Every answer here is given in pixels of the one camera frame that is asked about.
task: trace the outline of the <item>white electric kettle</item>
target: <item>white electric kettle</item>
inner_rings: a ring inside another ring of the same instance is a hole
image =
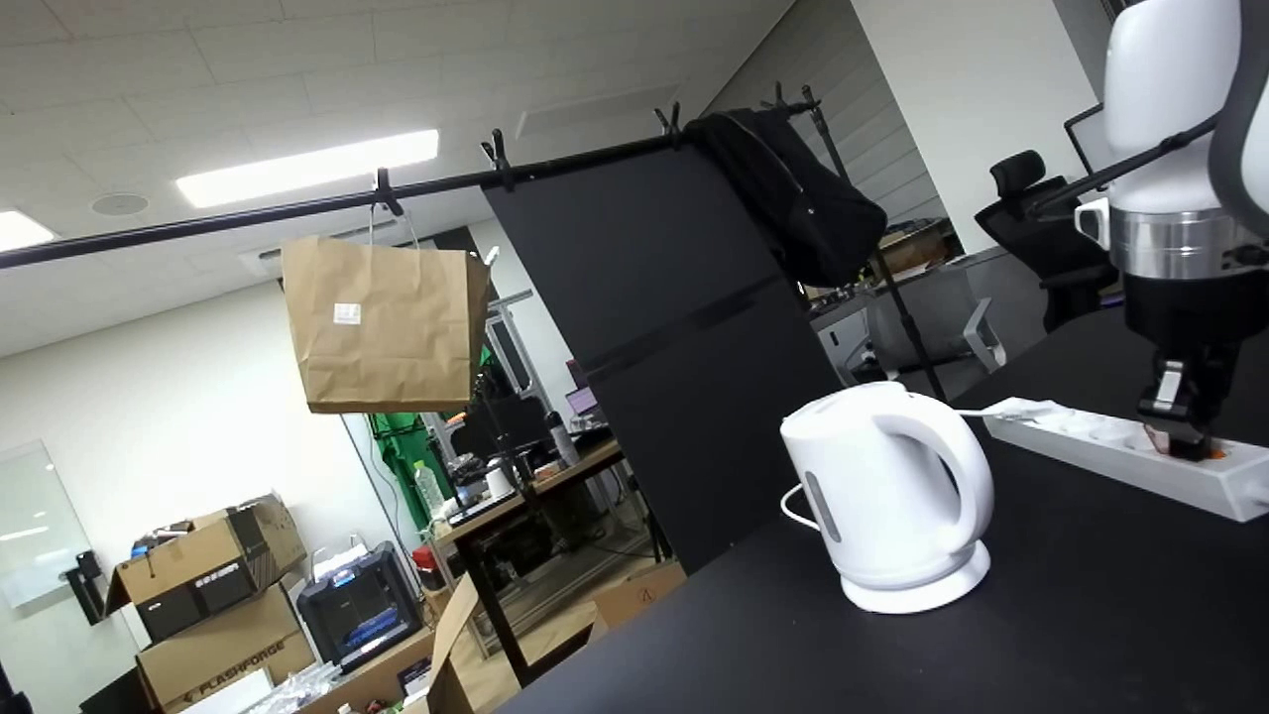
[[[799,407],[780,435],[817,518],[784,514],[825,534],[849,601],[914,613],[982,583],[992,468],[960,412],[873,382]]]

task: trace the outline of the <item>ceiling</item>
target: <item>ceiling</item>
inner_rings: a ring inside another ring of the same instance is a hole
[[[702,111],[795,0],[0,0],[0,210],[61,239],[196,218],[173,178],[415,128],[394,182],[648,140]],[[369,178],[291,195],[345,195]],[[398,235],[489,218],[477,191]],[[0,271],[0,358],[271,281],[261,250],[365,210]]]

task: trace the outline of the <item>black partition panel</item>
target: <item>black partition panel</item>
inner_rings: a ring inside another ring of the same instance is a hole
[[[489,191],[696,570],[776,514],[776,423],[834,370],[763,225],[689,148]]]

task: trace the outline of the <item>desk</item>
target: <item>desk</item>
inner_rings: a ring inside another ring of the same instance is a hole
[[[982,297],[992,303],[988,326],[1010,358],[1037,349],[1047,338],[1038,330],[1047,292],[1038,291],[1037,275],[1000,247],[963,252],[931,275],[899,281],[899,297],[910,303],[926,349],[931,351],[953,395],[963,395],[982,382],[982,363],[967,358],[963,344],[963,326]],[[873,344],[881,363],[914,373],[914,386],[927,386],[890,292],[857,292],[849,303],[838,303],[834,309],[814,316],[814,330],[822,332],[822,344],[844,386],[854,386],[849,373],[857,370],[859,344]]]
[[[459,550],[459,560],[467,564],[479,605],[485,605],[493,634],[500,638],[506,661],[510,661],[510,673],[518,679],[518,686],[532,682],[534,673],[542,673],[549,667],[554,667],[561,657],[567,657],[577,645],[582,645],[582,638],[565,644],[542,661],[528,661],[518,650],[518,638],[506,621],[506,612],[500,601],[500,586],[485,564],[479,541],[500,530],[506,518],[522,514],[528,506],[554,500],[561,492],[567,492],[567,482],[578,482],[618,459],[622,459],[622,443],[607,439],[607,443],[582,451],[578,465],[561,468],[554,477],[534,477],[522,496],[506,496],[485,513],[435,530],[435,541],[451,543]]]
[[[1070,320],[994,373],[1002,391],[1132,412],[1146,344],[1121,313]],[[1243,351],[1223,432],[1269,439],[1269,342]],[[981,435],[994,468],[992,574],[945,612],[859,613],[814,530],[772,518],[506,714],[677,710],[1269,710],[1269,523],[1227,523]]]

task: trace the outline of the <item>cable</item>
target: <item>cable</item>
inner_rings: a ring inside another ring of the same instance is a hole
[[[1153,148],[1142,149],[1142,153],[1132,153],[1132,158],[1112,161],[1112,166],[1103,166],[1103,169],[1093,169],[1093,174],[1085,174],[1085,178],[1079,178],[1079,182],[1067,182],[1067,185],[1037,199],[1025,213],[1042,213],[1042,210],[1050,210],[1050,207],[1059,207],[1059,203],[1070,203],[1070,199],[1079,199],[1079,195],[1085,195],[1085,191],[1103,191],[1107,182],[1113,182],[1113,178],[1121,178],[1121,174],[1132,174],[1132,169],[1138,169],[1138,166],[1146,166],[1146,161],[1158,161],[1158,158],[1166,158],[1166,153],[1198,143],[1200,136],[1210,136],[1210,131],[1216,128],[1216,120],[1223,120],[1223,111],[1210,116],[1210,120],[1200,120],[1200,121],[1194,121],[1194,128],[1186,128],[1186,131],[1178,131],[1178,136],[1170,136],[1170,140],[1161,140],[1161,143],[1153,143]]]
[[[799,492],[805,492],[805,482],[799,482],[799,489],[788,489],[788,492],[780,496],[784,518],[822,530],[822,523],[814,523],[809,514],[799,514],[799,513],[788,506],[788,500],[795,500]]]

